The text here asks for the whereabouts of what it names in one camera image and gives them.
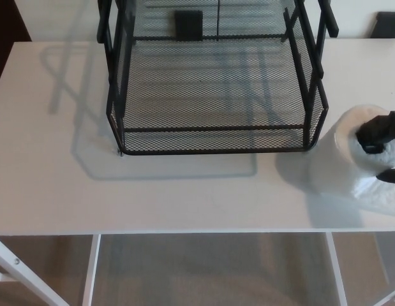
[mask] white metal frame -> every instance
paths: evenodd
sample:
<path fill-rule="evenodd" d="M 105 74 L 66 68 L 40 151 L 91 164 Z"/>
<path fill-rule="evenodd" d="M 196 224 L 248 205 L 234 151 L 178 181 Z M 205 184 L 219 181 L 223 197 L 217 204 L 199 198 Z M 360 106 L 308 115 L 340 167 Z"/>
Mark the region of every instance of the white metal frame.
<path fill-rule="evenodd" d="M 336 253 L 332 233 L 325 233 L 325 238 L 336 282 L 339 305 L 347 306 L 345 288 L 342 281 L 338 255 Z M 84 297 L 82 299 L 83 306 L 91 306 L 92 304 L 100 243 L 101 235 L 93 235 Z M 43 282 L 43 280 L 41 280 L 29 267 L 16 257 L 16 255 L 14 255 L 14 253 L 12 253 L 2 242 L 0 242 L 0 266 L 8 272 L 8 274 L 0 272 L 0 282 L 21 282 L 49 305 L 68 306 L 66 301 L 64 301 L 53 289 Z M 395 301 L 395 284 L 393 284 L 392 287 L 390 287 L 387 292 L 385 292 L 385 294 L 373 304 L 373 306 L 382 306 L 390 300 Z"/>
<path fill-rule="evenodd" d="M 91 306 L 92 303 L 100 242 L 101 235 L 93 235 L 91 252 L 89 254 L 84 298 L 82 300 L 83 306 Z M 68 306 L 66 301 L 64 301 L 16 255 L 14 255 L 14 253 L 12 253 L 11 250 L 9 250 L 1 241 L 0 266 L 8 272 L 0 272 L 0 282 L 21 282 L 45 303 L 51 306 Z"/>

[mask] black metal bar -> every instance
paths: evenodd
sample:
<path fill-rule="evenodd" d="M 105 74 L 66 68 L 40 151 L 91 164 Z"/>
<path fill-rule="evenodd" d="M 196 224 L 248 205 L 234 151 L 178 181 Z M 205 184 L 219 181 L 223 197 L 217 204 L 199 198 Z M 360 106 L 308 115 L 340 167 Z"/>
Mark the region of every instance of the black metal bar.
<path fill-rule="evenodd" d="M 304 142 L 304 147 L 308 145 L 309 143 L 309 127 L 310 127 L 310 119 L 309 119 L 309 94 L 308 94 L 308 87 L 306 85 L 306 79 L 305 79 L 305 74 L 304 70 L 302 68 L 301 64 L 301 55 L 299 54 L 298 51 L 298 46 L 297 43 L 295 42 L 295 36 L 294 36 L 294 30 L 292 29 L 292 24 L 289 18 L 289 13 L 288 9 L 285 8 L 284 12 L 284 19 L 285 19 L 285 24 L 287 25 L 287 34 L 288 34 L 288 39 L 289 43 L 291 46 L 292 50 L 292 58 L 294 60 L 295 64 L 295 70 L 297 72 L 297 77 L 298 77 L 298 84 L 299 84 L 299 90 L 301 91 L 301 96 L 302 96 L 302 102 L 304 103 L 304 109 L 305 109 L 305 120 L 304 120 L 304 128 L 303 128 L 303 142 Z"/>
<path fill-rule="evenodd" d="M 280 126 L 197 126 L 197 127 L 137 127 L 126 128 L 125 133 L 204 132 L 204 131 L 256 131 L 279 129 L 303 129 L 303 124 Z"/>
<path fill-rule="evenodd" d="M 122 150 L 127 155 L 195 155 L 195 154 L 247 154 L 247 153 L 279 153 L 279 152 L 304 152 L 303 147 L 287 148 L 262 148 L 262 149 L 201 149 L 201 150 Z"/>
<path fill-rule="evenodd" d="M 117 126 L 116 126 L 116 122 L 114 120 L 114 118 L 112 117 L 112 105 L 114 102 L 114 98 L 115 98 L 115 88 L 114 86 L 110 86 L 109 87 L 109 92 L 108 92 L 108 101 L 107 101 L 107 118 L 108 118 L 108 122 L 109 125 L 112 129 L 112 132 L 114 134 L 116 143 L 118 144 L 119 150 L 122 152 L 125 148 L 124 145 L 121 141 L 121 135 L 119 134 L 118 130 L 117 130 Z"/>
<path fill-rule="evenodd" d="M 324 69 L 322 68 L 322 63 L 320 62 L 319 55 L 317 54 L 315 39 L 313 38 L 312 29 L 309 23 L 308 14 L 306 13 L 304 2 L 303 0 L 295 0 L 295 5 L 298 7 L 299 22 L 301 23 L 306 48 L 308 49 L 309 58 L 312 63 L 312 68 L 316 71 L 318 78 L 323 78 Z"/>
<path fill-rule="evenodd" d="M 324 44 L 326 37 L 326 23 L 324 14 L 320 14 L 319 18 L 319 28 L 318 28 L 318 36 L 317 36 L 317 52 L 319 54 L 320 60 L 322 60 L 322 54 L 324 52 Z"/>
<path fill-rule="evenodd" d="M 294 31 L 292 30 L 292 25 L 291 25 L 291 21 L 289 19 L 289 14 L 288 14 L 287 9 L 285 9 L 285 12 L 284 12 L 284 19 L 285 19 L 285 24 L 287 25 L 287 34 L 288 34 L 288 39 L 289 39 L 289 43 L 290 43 L 291 50 L 292 50 L 292 58 L 294 60 L 295 70 L 296 70 L 297 77 L 298 77 L 299 90 L 301 91 L 301 97 L 302 97 L 302 101 L 304 103 L 304 107 L 305 107 L 305 109 L 307 109 L 307 107 L 309 107 L 308 88 L 306 85 L 304 70 L 302 68 L 301 55 L 299 54 L 299 51 L 298 51 L 298 46 L 295 41 Z"/>
<path fill-rule="evenodd" d="M 217 41 L 218 41 L 218 33 L 220 29 L 220 0 L 217 1 Z"/>
<path fill-rule="evenodd" d="M 320 10 L 322 11 L 322 15 L 324 16 L 326 28 L 329 32 L 330 37 L 338 37 L 339 27 L 336 23 L 335 16 L 333 15 L 332 7 L 329 0 L 318 0 Z"/>
<path fill-rule="evenodd" d="M 121 92 L 119 95 L 119 109 L 116 110 L 116 121 L 118 132 L 121 135 L 122 144 L 125 146 L 125 132 L 124 132 L 124 124 L 123 117 L 125 116 L 126 109 L 126 101 L 128 94 L 128 84 L 129 84 L 129 72 L 130 72 L 130 64 L 131 64 L 131 55 L 132 55 L 132 46 L 133 46 L 133 30 L 135 28 L 135 15 L 134 15 L 135 7 L 133 4 L 133 0 L 125 1 L 123 5 L 123 29 L 126 32 L 126 41 L 125 41 L 125 54 L 121 55 L 124 57 L 123 62 L 123 73 L 121 80 Z"/>
<path fill-rule="evenodd" d="M 96 33 L 96 40 L 98 43 L 104 43 L 106 28 L 108 28 L 110 7 L 112 5 L 112 0 L 98 1 L 98 7 L 100 10 L 100 24 L 98 26 L 98 32 Z"/>
<path fill-rule="evenodd" d="M 252 35 L 203 35 L 203 40 L 251 40 L 257 38 L 282 38 L 284 34 L 252 34 Z M 173 36 L 134 36 L 135 41 L 161 41 L 172 40 L 175 41 L 176 37 Z"/>
<path fill-rule="evenodd" d="M 322 60 L 322 54 L 324 52 L 324 43 L 326 37 L 326 24 L 324 14 L 320 14 L 319 18 L 319 28 L 318 28 L 318 38 L 317 38 L 317 52 L 319 58 Z M 315 71 L 312 71 L 311 82 L 309 84 L 309 101 L 311 104 L 311 112 L 313 112 L 313 103 L 315 101 L 315 94 L 317 93 L 318 77 Z"/>
<path fill-rule="evenodd" d="M 324 110 L 322 110 L 322 113 L 319 117 L 319 121 L 318 121 L 318 124 L 315 128 L 315 133 L 313 134 L 313 138 L 312 138 L 311 142 L 309 143 L 309 145 L 307 147 L 305 147 L 305 150 L 310 150 L 317 144 L 320 132 L 322 130 L 322 126 L 324 125 L 324 122 L 326 119 L 327 111 L 329 109 L 329 105 L 327 104 L 325 89 L 324 89 L 324 86 L 323 86 L 321 80 L 318 80 L 317 87 L 319 90 L 320 100 L 322 102 L 322 107 L 324 108 Z"/>
<path fill-rule="evenodd" d="M 297 22 L 297 19 L 298 19 L 298 9 L 297 9 L 297 7 L 295 7 L 294 8 L 294 12 L 291 15 L 292 28 L 295 27 L 295 23 Z M 285 31 L 285 33 L 284 33 L 284 35 L 283 35 L 283 37 L 281 39 L 281 42 L 284 43 L 287 39 L 288 39 L 288 34 L 287 34 L 287 31 Z"/>

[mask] floor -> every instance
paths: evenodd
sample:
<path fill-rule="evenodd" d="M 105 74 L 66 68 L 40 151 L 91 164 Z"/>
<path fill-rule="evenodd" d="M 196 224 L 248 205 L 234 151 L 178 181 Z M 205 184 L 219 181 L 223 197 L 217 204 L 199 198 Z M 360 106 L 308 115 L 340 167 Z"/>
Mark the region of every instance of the floor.
<path fill-rule="evenodd" d="M 91 237 L 1 237 L 70 305 L 84 292 Z M 349 306 L 386 287 L 372 234 L 335 234 Z M 0 284 L 0 306 L 44 305 Z M 320 234 L 105 235 L 94 306 L 338 305 Z"/>

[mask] desk leg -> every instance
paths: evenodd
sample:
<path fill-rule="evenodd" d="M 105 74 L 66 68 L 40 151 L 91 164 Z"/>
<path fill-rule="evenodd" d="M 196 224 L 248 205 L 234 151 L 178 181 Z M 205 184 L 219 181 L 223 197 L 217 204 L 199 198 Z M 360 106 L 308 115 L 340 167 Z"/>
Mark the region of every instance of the desk leg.
<path fill-rule="evenodd" d="M 336 254 L 335 243 L 333 240 L 332 233 L 325 233 L 327 248 L 329 250 L 329 255 L 331 257 L 333 274 L 336 281 L 336 289 L 338 290 L 338 298 L 340 306 L 347 306 L 345 287 L 343 287 L 342 275 L 340 273 L 338 255 Z"/>
<path fill-rule="evenodd" d="M 68 304 L 0 241 L 0 266 L 51 306 Z"/>
<path fill-rule="evenodd" d="M 93 235 L 93 242 L 91 245 L 91 252 L 89 254 L 87 279 L 85 281 L 84 299 L 82 300 L 82 306 L 91 306 L 93 300 L 96 265 L 98 263 L 100 243 L 101 235 Z"/>

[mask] mesh basket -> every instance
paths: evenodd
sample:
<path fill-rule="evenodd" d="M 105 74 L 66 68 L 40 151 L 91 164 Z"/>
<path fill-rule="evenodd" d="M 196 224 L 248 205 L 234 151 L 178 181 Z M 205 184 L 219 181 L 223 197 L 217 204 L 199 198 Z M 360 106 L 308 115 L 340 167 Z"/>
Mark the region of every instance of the mesh basket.
<path fill-rule="evenodd" d="M 98 41 L 121 152 L 292 152 L 316 143 L 327 113 L 322 47 L 302 0 L 118 1 L 113 46 L 101 26 L 110 1 L 100 0 Z M 178 10 L 202 11 L 202 41 L 177 41 Z M 323 41 L 324 25 L 320 33 Z"/>

